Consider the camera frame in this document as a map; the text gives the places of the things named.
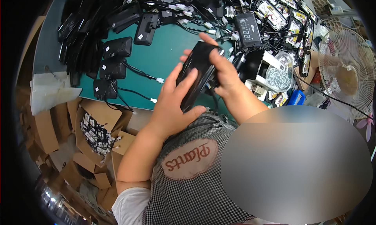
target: gingham apron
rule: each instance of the gingham apron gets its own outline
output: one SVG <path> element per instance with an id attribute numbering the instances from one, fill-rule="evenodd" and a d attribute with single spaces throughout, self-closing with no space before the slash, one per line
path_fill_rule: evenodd
<path id="1" fill-rule="evenodd" d="M 208 111 L 165 141 L 153 170 L 151 196 L 143 211 L 143 224 L 232 224 L 255 218 L 232 202 L 221 183 L 221 156 L 236 127 L 226 115 Z M 201 138 L 217 142 L 217 156 L 211 166 L 191 179 L 166 177 L 163 159 L 173 150 Z"/>

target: teal work mat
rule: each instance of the teal work mat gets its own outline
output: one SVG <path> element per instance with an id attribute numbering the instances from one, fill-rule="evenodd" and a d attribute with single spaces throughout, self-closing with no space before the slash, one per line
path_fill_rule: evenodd
<path id="1" fill-rule="evenodd" d="M 189 23 L 186 26 L 205 29 L 204 27 L 193 23 Z M 119 34 L 110 30 L 108 33 L 108 39 L 103 40 L 103 42 L 128 36 L 134 39 L 136 30 L 136 24 L 131 25 Z M 193 49 L 199 39 L 198 35 L 189 33 L 176 24 L 161 25 L 160 28 L 155 30 L 153 41 L 150 46 L 132 44 L 131 56 L 126 59 L 130 65 L 144 71 L 145 73 L 154 77 L 166 79 L 179 62 L 179 57 L 183 54 L 183 50 Z M 232 43 L 224 42 L 223 44 L 220 44 L 220 46 L 225 49 L 225 56 L 228 58 L 228 49 L 232 47 Z M 157 81 L 149 80 L 146 77 L 137 75 L 129 69 L 126 71 L 125 79 L 118 80 L 117 82 L 117 85 L 121 88 L 134 90 L 153 99 L 158 98 L 162 87 L 162 84 L 159 84 Z M 93 79 L 83 74 L 80 80 L 80 86 L 78 87 L 82 88 L 81 97 L 96 100 L 93 91 Z M 137 94 L 122 90 L 118 90 L 118 92 L 131 107 L 149 110 L 153 110 L 154 108 L 155 104 L 153 102 L 142 98 Z M 124 105 L 119 98 L 108 99 L 108 102 Z M 195 102 L 195 105 L 204 105 L 214 108 L 213 97 L 201 94 Z M 228 114 L 222 99 L 220 99 L 219 107 L 219 113 Z"/>

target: electric fan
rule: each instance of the electric fan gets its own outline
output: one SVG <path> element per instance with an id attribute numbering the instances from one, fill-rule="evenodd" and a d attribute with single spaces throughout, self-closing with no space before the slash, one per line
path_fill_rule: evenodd
<path id="1" fill-rule="evenodd" d="M 350 29 L 331 30 L 321 41 L 318 57 L 327 94 L 369 114 L 372 111 L 376 62 L 364 39 Z M 334 103 L 344 113 L 350 109 L 355 119 L 365 117 L 353 107 Z"/>

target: plastic container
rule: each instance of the plastic container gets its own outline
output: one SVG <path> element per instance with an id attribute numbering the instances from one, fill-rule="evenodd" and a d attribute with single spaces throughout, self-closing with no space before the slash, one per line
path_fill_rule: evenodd
<path id="1" fill-rule="evenodd" d="M 269 66 L 265 80 L 275 92 L 285 92 L 290 89 L 293 82 L 293 60 L 286 52 L 279 52 L 275 58 L 280 62 L 280 67 Z"/>

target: person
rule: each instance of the person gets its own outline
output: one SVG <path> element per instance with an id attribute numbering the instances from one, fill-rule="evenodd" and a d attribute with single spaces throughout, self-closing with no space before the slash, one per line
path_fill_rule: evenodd
<path id="1" fill-rule="evenodd" d="M 204 33 L 200 38 L 218 45 Z M 191 50 L 184 50 L 182 62 Z M 242 124 L 268 107 L 240 81 L 234 66 L 214 49 L 209 55 L 220 83 L 215 92 Z M 255 218 L 225 193 L 221 154 L 237 124 L 226 115 L 195 106 L 187 113 L 181 101 L 198 71 L 176 85 L 182 63 L 167 77 L 150 122 L 139 131 L 120 162 L 112 206 L 123 224 L 232 224 Z"/>

